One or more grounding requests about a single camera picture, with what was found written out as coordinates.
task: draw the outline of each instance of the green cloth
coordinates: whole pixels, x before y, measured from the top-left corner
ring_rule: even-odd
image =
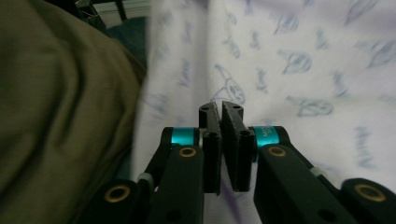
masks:
[[[71,223],[130,150],[144,68],[41,0],[0,1],[0,223]]]

